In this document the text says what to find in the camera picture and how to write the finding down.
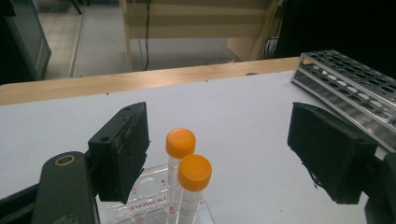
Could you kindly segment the clear graduated centrifuge tube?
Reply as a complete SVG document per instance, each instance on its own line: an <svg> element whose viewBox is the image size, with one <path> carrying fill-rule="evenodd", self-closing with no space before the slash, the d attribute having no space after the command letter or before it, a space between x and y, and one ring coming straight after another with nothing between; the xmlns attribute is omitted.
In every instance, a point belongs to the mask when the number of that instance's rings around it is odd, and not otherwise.
<svg viewBox="0 0 396 224"><path fill-rule="evenodd" d="M192 131L176 128L166 136L165 150L168 154L168 224L176 224L181 188L177 180L178 166L183 158L194 153L196 138Z"/></svg>
<svg viewBox="0 0 396 224"><path fill-rule="evenodd" d="M189 155L179 164L177 179L182 188L177 224L192 224L197 214L202 191L208 186L212 166L201 155Z"/></svg>

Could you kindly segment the clear acrylic tube rack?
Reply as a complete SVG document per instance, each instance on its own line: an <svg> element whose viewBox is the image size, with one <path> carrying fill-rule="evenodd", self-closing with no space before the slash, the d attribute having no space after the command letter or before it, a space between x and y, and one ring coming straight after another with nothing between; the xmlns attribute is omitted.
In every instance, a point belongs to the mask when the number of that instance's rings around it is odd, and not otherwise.
<svg viewBox="0 0 396 224"><path fill-rule="evenodd" d="M137 178L127 203L99 203L102 224L185 224L169 207L168 165L149 167Z"/></svg>

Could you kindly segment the metal test tube rack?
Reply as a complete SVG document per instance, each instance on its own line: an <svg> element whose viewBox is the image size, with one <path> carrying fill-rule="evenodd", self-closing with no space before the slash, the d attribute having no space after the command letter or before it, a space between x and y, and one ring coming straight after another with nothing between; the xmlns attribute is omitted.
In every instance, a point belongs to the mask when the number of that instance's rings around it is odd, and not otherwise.
<svg viewBox="0 0 396 224"><path fill-rule="evenodd" d="M396 79L328 49L302 53L291 82L396 152Z"/></svg>

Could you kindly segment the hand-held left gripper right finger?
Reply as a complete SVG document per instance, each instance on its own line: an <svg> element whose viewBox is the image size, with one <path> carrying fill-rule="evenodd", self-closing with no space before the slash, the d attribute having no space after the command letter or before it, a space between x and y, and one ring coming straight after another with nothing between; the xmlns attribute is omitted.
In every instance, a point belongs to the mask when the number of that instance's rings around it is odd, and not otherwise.
<svg viewBox="0 0 396 224"><path fill-rule="evenodd" d="M359 202L365 166L378 146L373 138L320 107L295 102L287 144L333 201Z"/></svg>

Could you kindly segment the beige wooden desk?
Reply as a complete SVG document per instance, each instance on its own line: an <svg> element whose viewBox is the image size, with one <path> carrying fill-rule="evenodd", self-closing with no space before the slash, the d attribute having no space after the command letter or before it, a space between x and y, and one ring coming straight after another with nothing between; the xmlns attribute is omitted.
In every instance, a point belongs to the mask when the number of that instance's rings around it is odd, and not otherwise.
<svg viewBox="0 0 396 224"><path fill-rule="evenodd" d="M281 1L119 0L127 66L133 68L131 41L151 38L226 37L240 60L258 60Z"/></svg>

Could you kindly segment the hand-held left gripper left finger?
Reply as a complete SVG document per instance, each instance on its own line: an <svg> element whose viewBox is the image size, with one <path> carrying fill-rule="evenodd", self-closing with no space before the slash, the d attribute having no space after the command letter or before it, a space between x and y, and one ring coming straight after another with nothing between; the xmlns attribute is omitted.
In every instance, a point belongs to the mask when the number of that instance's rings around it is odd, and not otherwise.
<svg viewBox="0 0 396 224"><path fill-rule="evenodd" d="M149 148L146 103L122 108L89 140L88 146L89 165L100 200L127 203L144 170Z"/></svg>

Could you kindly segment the dark glass-door cabinet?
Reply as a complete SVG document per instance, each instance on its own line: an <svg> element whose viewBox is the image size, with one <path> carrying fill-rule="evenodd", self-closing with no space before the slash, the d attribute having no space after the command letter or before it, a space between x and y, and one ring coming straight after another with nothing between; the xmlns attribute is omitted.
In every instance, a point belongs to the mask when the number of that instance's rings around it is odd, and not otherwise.
<svg viewBox="0 0 396 224"><path fill-rule="evenodd" d="M0 85L43 80L51 50L32 0L0 0Z"/></svg>

